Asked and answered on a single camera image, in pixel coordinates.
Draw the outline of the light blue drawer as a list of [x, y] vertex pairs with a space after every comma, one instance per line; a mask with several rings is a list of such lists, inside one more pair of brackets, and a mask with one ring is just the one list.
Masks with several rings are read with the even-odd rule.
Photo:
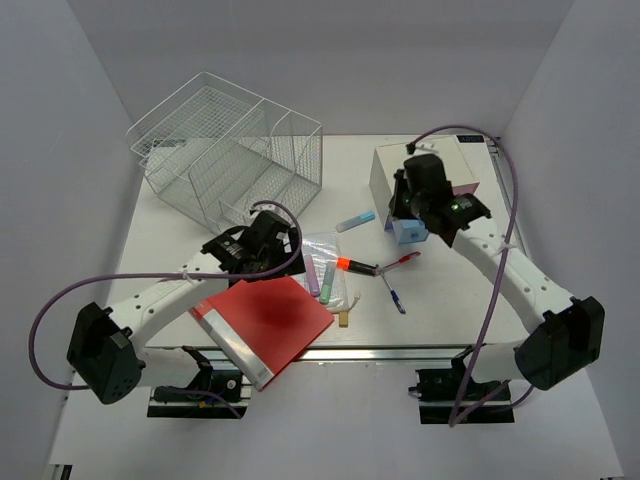
[[424, 223], [418, 219], [398, 219], [391, 225], [398, 245], [421, 243], [429, 235]]

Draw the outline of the white mini drawer cabinet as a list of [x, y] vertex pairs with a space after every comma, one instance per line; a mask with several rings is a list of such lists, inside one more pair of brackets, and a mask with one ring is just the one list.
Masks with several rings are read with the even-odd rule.
[[385, 228], [415, 219], [439, 233], [450, 224], [445, 209], [479, 184], [455, 135], [374, 149], [369, 188]]

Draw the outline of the purple highlighter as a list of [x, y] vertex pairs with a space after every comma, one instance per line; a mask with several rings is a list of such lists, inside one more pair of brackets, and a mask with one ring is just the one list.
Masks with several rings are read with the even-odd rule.
[[318, 277], [315, 270], [313, 257], [309, 254], [304, 256], [304, 265], [305, 265], [305, 275], [306, 282], [308, 285], [309, 293], [314, 297], [318, 298], [321, 293], [321, 289], [318, 283]]

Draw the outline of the pink drawer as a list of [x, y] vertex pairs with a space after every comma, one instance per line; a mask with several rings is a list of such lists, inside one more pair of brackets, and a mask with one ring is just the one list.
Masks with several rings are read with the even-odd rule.
[[475, 182], [475, 183], [453, 186], [452, 190], [455, 195], [463, 195], [463, 194], [473, 195], [476, 193], [478, 186], [479, 186], [479, 183]]

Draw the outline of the green highlighter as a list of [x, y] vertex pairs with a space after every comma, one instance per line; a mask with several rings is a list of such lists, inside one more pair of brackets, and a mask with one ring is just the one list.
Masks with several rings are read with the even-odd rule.
[[322, 305], [327, 305], [330, 301], [332, 285], [335, 277], [335, 271], [336, 271], [336, 263], [332, 261], [328, 262], [324, 270], [324, 275], [323, 275], [323, 280], [322, 280], [322, 285], [321, 285], [320, 295], [319, 295], [319, 302]]

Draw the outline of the red pen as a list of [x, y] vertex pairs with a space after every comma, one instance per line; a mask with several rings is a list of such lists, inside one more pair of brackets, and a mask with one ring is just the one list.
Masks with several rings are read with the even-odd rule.
[[396, 260], [395, 262], [392, 262], [388, 265], [385, 266], [381, 266], [381, 267], [377, 267], [376, 268], [376, 272], [378, 275], [382, 275], [383, 273], [386, 273], [394, 268], [399, 267], [400, 265], [405, 264], [406, 262], [409, 262], [410, 260], [414, 259], [414, 258], [418, 258], [421, 256], [421, 252], [419, 251], [414, 251], [411, 253], [408, 253], [404, 256], [402, 256], [401, 258], [399, 258], [398, 260]]

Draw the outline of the orange black highlighter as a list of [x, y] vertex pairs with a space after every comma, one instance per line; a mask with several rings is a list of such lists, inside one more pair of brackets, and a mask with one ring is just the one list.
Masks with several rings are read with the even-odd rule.
[[339, 257], [336, 261], [336, 267], [340, 270], [349, 271], [361, 275], [375, 277], [377, 274], [377, 267], [368, 265], [362, 262], [358, 262], [346, 257]]

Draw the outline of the tan eraser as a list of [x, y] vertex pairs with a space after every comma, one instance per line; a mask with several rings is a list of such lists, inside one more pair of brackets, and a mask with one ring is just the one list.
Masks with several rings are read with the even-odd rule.
[[338, 326], [340, 328], [348, 328], [349, 327], [349, 312], [342, 311], [338, 315]]

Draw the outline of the blue pen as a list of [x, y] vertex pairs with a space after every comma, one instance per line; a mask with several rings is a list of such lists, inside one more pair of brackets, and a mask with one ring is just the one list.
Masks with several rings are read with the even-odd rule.
[[402, 304], [396, 290], [392, 287], [392, 285], [390, 284], [389, 280], [386, 277], [386, 274], [384, 272], [382, 272], [380, 274], [385, 286], [387, 287], [387, 289], [389, 290], [389, 293], [391, 295], [391, 298], [393, 300], [394, 305], [396, 306], [396, 309], [398, 310], [398, 312], [402, 315], [406, 314], [406, 309], [404, 307], [404, 305]]

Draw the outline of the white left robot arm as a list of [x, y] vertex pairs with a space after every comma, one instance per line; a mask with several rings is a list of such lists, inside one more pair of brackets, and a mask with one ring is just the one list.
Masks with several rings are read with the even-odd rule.
[[191, 399], [207, 395], [213, 368], [191, 346], [151, 349], [147, 343], [202, 301], [235, 284], [303, 270], [301, 229], [271, 210], [248, 226], [206, 242], [177, 271], [133, 297], [107, 307], [90, 303], [78, 313], [67, 360], [104, 405], [137, 387], [158, 387]]

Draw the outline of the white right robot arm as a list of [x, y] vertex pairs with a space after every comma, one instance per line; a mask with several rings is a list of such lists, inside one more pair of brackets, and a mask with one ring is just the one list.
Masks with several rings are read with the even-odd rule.
[[474, 195], [454, 193], [442, 160], [411, 156], [395, 174], [393, 217], [421, 220], [431, 234], [472, 263], [516, 312], [526, 338], [480, 348], [475, 360], [451, 374], [453, 390], [472, 399], [488, 382], [525, 380], [546, 391], [595, 362], [605, 312], [589, 296], [579, 299], [548, 278], [500, 234], [490, 210]]

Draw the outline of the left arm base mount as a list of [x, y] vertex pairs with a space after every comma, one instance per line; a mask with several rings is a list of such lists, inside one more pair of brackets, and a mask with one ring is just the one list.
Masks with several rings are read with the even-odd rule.
[[156, 387], [151, 391], [148, 418], [240, 420], [251, 397], [251, 384], [230, 361], [207, 358], [194, 347], [182, 351], [195, 361], [198, 372], [186, 386]]

